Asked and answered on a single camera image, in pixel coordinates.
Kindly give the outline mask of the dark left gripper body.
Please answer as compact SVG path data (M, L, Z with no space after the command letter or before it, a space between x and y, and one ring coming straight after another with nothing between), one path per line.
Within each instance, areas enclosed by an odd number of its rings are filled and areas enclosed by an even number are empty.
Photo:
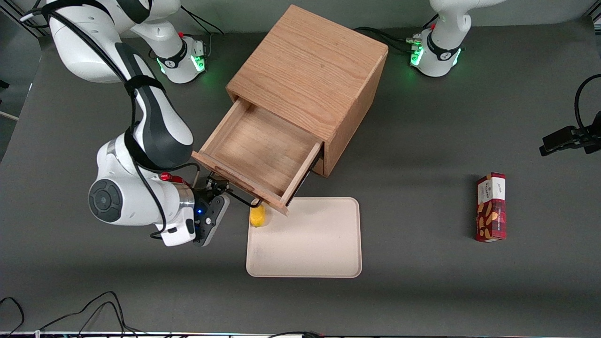
M590 136L590 144L585 147L586 154L593 154L601 149L601 111L599 111L591 125L586 127Z

